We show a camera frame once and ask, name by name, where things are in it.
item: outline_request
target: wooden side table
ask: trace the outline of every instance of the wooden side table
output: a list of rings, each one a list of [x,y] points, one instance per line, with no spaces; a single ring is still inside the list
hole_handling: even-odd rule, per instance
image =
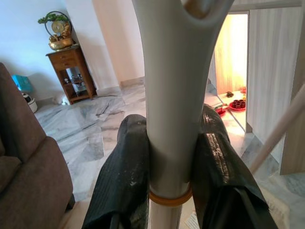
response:
[[[74,45],[62,51],[48,53],[46,56],[49,57],[70,104],[81,99],[92,99],[96,95],[93,80],[89,74],[85,58],[79,45]],[[67,69],[73,67],[79,69],[82,80],[76,82],[70,79]],[[82,81],[85,83],[86,90],[81,92],[75,91],[73,84],[81,83]]]

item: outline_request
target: white marble tile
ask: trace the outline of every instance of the white marble tile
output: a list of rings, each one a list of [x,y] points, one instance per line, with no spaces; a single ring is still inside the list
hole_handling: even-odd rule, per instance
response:
[[[211,106],[221,104],[212,85],[207,85],[204,102]],[[73,210],[65,214],[60,229],[81,228],[99,171],[116,146],[121,121],[130,114],[146,116],[143,85],[124,88],[122,96],[100,97],[71,106],[51,106],[35,114],[47,135],[58,141],[78,200]],[[261,147],[260,141],[253,134],[245,134],[229,112],[222,120],[233,148],[250,166]],[[278,168],[278,163],[269,156],[254,177],[261,187],[290,208],[291,228],[302,228],[305,178],[303,175],[280,177]],[[192,211],[193,202],[188,201],[183,208],[180,228],[187,228],[185,220]]]

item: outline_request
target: sofa cushion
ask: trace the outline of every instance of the sofa cushion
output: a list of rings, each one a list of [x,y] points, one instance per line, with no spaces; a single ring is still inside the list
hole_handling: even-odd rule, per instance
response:
[[[1,193],[1,229],[56,229],[72,194],[66,162],[56,141],[40,144]]]
[[[0,156],[0,193],[5,189],[17,172],[21,161],[14,156]]]
[[[0,138],[0,156],[3,156],[4,153],[5,153],[5,149],[4,149],[4,146],[3,146],[1,138]]]
[[[32,110],[0,63],[0,135],[5,155],[26,162],[46,137]]]

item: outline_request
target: teal box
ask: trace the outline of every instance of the teal box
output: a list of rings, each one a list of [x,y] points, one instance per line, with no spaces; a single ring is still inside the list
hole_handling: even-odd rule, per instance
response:
[[[13,75],[13,81],[15,82],[18,89],[22,92],[32,92],[33,87],[26,76],[22,75]]]

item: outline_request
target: green plant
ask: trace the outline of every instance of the green plant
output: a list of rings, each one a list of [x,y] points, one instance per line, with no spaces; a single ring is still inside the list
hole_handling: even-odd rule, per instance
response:
[[[56,15],[55,13],[50,13],[46,17],[40,18],[38,23],[45,24],[48,21],[69,21],[69,19],[64,15]]]

